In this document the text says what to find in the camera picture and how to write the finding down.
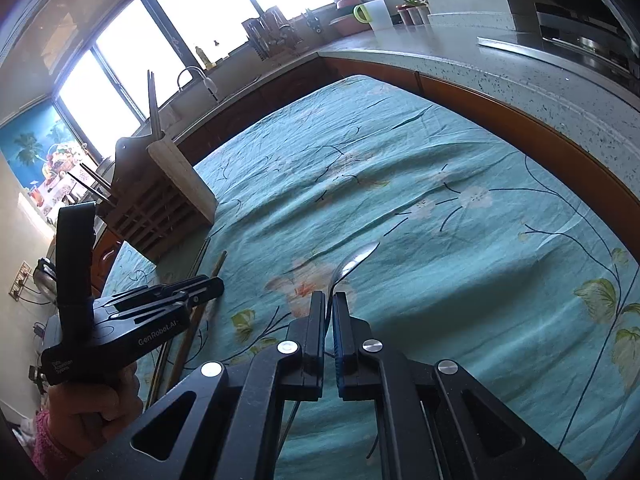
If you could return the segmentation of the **person's left hand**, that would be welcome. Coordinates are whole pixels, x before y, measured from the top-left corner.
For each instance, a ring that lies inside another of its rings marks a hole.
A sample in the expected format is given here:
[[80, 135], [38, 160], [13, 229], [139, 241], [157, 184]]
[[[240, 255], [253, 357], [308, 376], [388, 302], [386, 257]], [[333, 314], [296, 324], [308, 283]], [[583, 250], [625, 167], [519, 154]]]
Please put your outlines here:
[[48, 390], [36, 418], [32, 461], [47, 479], [64, 479], [87, 456], [118, 436], [143, 410], [137, 364], [111, 385], [61, 384]]

